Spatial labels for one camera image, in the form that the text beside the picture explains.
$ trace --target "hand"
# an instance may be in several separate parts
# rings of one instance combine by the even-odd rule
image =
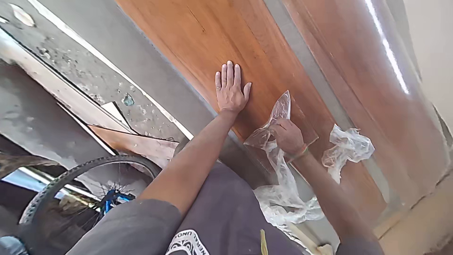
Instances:
[[[242,111],[249,101],[250,87],[249,82],[244,86],[244,94],[241,92],[241,68],[238,64],[234,67],[233,62],[228,61],[222,65],[222,73],[216,73],[217,102],[221,111],[231,111],[238,114]]]
[[[278,119],[275,125],[269,127],[272,135],[277,140],[277,146],[284,152],[297,155],[306,149],[304,138],[300,129],[288,119]]]

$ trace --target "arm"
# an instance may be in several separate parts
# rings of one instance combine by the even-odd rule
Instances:
[[[217,72],[215,83],[220,112],[178,153],[138,197],[176,206],[185,215],[219,157],[220,149],[238,113],[245,107],[251,83],[241,92],[241,68],[228,61]]]
[[[319,204],[332,224],[340,240],[348,237],[364,237],[377,242],[370,227],[360,217],[341,187],[330,177],[326,169],[304,148],[300,129],[288,119],[279,119],[270,127],[277,145],[286,153],[297,155],[293,160],[296,167],[318,197]]]

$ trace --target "bicycle wheel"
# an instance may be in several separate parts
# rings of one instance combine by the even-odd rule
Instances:
[[[63,255],[109,209],[134,199],[160,171],[152,161],[129,155],[102,157],[74,167],[29,203],[19,221],[19,237],[33,255]],[[75,180],[86,189],[70,186]]]

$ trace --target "white wall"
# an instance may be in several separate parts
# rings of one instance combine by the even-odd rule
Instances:
[[[453,128],[453,1],[404,0],[422,89]]]

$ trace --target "white graphic print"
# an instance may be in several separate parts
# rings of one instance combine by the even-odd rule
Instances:
[[[175,234],[165,255],[177,250],[183,250],[188,255],[209,255],[193,229],[183,230]]]

